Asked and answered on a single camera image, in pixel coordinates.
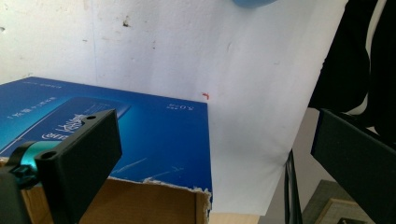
brown cardboard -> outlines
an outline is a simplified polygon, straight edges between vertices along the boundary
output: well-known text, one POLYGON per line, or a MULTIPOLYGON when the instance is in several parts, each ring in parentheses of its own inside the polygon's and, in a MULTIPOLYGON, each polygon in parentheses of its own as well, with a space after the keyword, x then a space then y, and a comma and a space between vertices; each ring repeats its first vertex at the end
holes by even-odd
MULTIPOLYGON (((23 190, 22 196, 33 224, 53 223, 41 187, 23 190)), ((108 179, 79 223, 208 223, 209 198, 199 189, 108 179)))

black cloth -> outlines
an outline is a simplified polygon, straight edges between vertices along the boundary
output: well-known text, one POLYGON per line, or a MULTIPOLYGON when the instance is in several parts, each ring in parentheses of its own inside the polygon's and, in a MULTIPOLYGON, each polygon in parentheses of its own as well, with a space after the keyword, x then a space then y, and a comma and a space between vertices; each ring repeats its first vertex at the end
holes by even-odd
POLYGON ((309 106, 346 112, 362 103, 370 82, 366 36, 376 0, 346 4, 309 106))
POLYGON ((375 5, 376 0, 346 4, 309 107, 347 112, 368 93, 367 108, 357 120, 396 142, 396 1, 385 4, 369 59, 365 42, 375 5))
POLYGON ((387 1, 376 26, 371 66, 368 105, 358 119, 396 142, 396 1, 387 1))

dark stain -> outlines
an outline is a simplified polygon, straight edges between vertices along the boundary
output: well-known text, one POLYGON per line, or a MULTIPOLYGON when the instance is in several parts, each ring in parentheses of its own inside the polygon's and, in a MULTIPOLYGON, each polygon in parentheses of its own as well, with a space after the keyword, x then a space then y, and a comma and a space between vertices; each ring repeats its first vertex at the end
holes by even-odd
POLYGON ((124 26, 124 27, 131 27, 131 26, 129 25, 129 23, 128 23, 128 20, 129 20, 129 17, 126 16, 125 20, 122 22, 122 26, 124 26))

blue box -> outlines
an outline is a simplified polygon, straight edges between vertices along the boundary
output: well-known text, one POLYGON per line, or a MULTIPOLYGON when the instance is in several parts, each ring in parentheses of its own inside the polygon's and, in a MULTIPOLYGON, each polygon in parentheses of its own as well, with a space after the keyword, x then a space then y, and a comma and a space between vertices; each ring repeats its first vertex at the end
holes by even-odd
POLYGON ((40 77, 1 85, 0 101, 3 158, 26 141, 62 141, 84 116, 117 109, 123 155, 81 223, 115 215, 122 223, 207 223, 207 104, 40 77))

white backdrop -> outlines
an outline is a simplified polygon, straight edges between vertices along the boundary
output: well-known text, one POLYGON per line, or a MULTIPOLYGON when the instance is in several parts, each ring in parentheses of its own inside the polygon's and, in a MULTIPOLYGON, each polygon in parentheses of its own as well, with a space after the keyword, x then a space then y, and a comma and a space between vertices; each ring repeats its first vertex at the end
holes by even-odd
POLYGON ((0 83, 207 102, 213 210, 264 215, 346 1, 0 0, 0 83))

